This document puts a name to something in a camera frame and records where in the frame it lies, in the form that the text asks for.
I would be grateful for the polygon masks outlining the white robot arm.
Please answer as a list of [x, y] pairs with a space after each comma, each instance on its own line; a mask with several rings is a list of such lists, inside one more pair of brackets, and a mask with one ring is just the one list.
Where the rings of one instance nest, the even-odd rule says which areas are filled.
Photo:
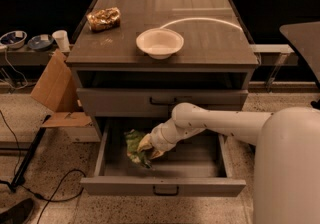
[[254, 224], [320, 224], [319, 110], [215, 111], [180, 103], [138, 149], [151, 149], [157, 157], [204, 130], [256, 147]]

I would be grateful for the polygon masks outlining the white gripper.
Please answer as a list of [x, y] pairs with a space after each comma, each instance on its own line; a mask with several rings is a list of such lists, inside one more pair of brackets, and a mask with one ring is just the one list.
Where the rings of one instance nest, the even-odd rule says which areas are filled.
[[169, 119], [153, 128], [151, 134], [146, 134], [139, 142], [137, 151], [149, 150], [148, 158], [153, 160], [174, 148], [181, 138], [182, 130]]

